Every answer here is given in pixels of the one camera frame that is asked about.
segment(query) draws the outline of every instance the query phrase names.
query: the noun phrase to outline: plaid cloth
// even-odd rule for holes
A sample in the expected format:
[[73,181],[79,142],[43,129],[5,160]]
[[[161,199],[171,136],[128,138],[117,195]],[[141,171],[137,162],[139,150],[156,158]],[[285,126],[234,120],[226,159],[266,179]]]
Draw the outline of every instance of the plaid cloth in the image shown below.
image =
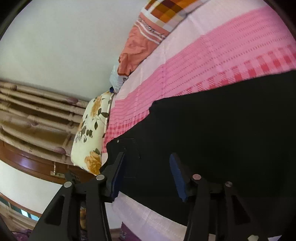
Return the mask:
[[150,21],[171,32],[190,12],[208,0],[151,0],[142,13]]

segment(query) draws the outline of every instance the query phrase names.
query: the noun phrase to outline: metal screw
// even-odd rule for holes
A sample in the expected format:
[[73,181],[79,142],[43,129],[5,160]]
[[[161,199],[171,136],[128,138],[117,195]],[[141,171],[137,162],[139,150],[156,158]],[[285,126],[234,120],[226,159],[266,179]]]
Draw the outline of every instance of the metal screw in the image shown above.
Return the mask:
[[199,174],[194,174],[192,177],[194,180],[200,180],[202,178],[202,176]]
[[56,163],[54,161],[54,175],[56,175],[56,174],[57,174],[57,166],[56,166]]
[[232,185],[233,185],[232,182],[225,182],[225,186],[228,187],[228,188],[231,188]]
[[101,180],[104,180],[104,179],[105,179],[105,176],[102,175],[102,174],[100,174],[100,175],[97,175],[97,176],[96,176],[96,179],[97,179],[98,181],[101,181]]
[[65,188],[69,188],[70,186],[72,186],[72,182],[65,182],[64,183]]

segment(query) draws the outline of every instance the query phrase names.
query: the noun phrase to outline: purple cloth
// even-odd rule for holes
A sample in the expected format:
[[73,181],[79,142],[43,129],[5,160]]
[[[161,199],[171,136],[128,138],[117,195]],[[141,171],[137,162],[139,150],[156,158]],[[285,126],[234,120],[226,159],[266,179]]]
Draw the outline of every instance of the purple cloth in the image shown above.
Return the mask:
[[81,234],[81,237],[80,237],[81,241],[88,241],[87,231],[81,229],[80,234]]
[[22,232],[12,232],[12,233],[16,237],[17,241],[28,241],[31,232],[32,232],[32,230],[27,229]]
[[141,241],[124,223],[121,225],[121,233],[119,240],[121,241]]

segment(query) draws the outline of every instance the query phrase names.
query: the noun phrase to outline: yellow rose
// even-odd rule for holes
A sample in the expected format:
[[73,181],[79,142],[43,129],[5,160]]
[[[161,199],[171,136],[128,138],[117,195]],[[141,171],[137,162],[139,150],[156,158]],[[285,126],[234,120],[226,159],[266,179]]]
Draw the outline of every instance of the yellow rose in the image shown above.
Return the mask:
[[91,117],[95,117],[98,114],[98,110],[100,109],[102,104],[102,96],[98,97],[95,100],[93,107],[91,108]]
[[90,173],[94,175],[100,174],[100,168],[102,166],[102,160],[99,154],[95,153],[94,151],[91,151],[90,156],[87,156],[84,159],[84,162],[87,165],[88,170]]
[[81,119],[81,122],[79,124],[78,131],[81,131],[82,123],[83,123],[83,118]]

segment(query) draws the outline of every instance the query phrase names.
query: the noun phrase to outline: window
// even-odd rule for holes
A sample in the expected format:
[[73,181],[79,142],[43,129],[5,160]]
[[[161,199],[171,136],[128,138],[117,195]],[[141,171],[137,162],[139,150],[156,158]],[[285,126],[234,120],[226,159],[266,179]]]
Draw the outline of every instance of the window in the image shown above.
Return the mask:
[[0,202],[2,202],[3,204],[5,204],[6,206],[10,207],[11,209],[13,209],[14,211],[24,215],[25,217],[27,218],[30,218],[30,219],[33,219],[35,221],[38,221],[39,220],[39,217],[33,215],[33,214],[30,214],[28,213],[27,211],[25,210],[22,210],[16,206],[13,206],[12,204],[10,204],[8,201],[6,201],[4,198],[0,197]]

